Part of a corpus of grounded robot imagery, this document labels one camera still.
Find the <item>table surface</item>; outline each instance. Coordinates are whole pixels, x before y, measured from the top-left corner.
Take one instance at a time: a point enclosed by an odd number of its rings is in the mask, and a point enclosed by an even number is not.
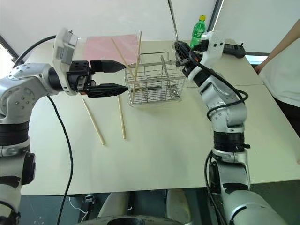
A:
[[[142,42],[142,52],[171,51],[172,42]],[[75,60],[81,60],[79,44]],[[52,45],[37,48],[27,62],[51,62]],[[300,139],[247,60],[224,55],[214,67],[248,92],[245,126],[252,183],[300,179]],[[124,71],[97,73],[96,83],[124,83]],[[107,145],[90,121],[84,98]],[[121,96],[127,139],[122,130],[117,97],[53,96],[72,145],[74,175],[69,194],[163,188],[204,187],[203,165],[213,146],[207,107],[196,88],[184,89],[182,100],[131,107]],[[41,98],[30,120],[31,151],[36,154],[36,177],[23,195],[61,195],[70,170],[68,146],[53,107]]]

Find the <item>green bottle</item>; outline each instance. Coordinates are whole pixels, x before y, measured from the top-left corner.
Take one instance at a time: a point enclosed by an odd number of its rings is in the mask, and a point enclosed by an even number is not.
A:
[[[201,15],[199,17],[198,23],[196,23],[196,25],[194,26],[192,40],[190,44],[191,48],[199,44],[199,41],[201,40],[201,35],[205,32],[205,30],[205,15]]]

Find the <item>wire basket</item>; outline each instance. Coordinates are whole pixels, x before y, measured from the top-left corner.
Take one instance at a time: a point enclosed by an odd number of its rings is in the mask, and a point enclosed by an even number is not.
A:
[[[175,66],[175,60],[169,60],[168,52],[142,53],[139,55],[160,54],[160,62],[138,64],[136,79],[125,70],[125,82],[128,86],[130,105],[141,105],[166,101],[180,101],[185,76]],[[135,63],[129,65],[135,74]]]

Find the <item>person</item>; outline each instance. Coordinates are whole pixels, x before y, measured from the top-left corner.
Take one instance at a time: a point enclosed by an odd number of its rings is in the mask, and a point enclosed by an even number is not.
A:
[[[300,20],[254,70],[300,137]]]

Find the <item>pink sheet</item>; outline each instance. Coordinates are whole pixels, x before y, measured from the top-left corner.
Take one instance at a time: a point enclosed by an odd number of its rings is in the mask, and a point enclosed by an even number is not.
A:
[[[135,63],[138,48],[135,34],[87,38],[83,55],[84,60],[114,60],[124,64],[111,38],[114,39],[126,63]]]

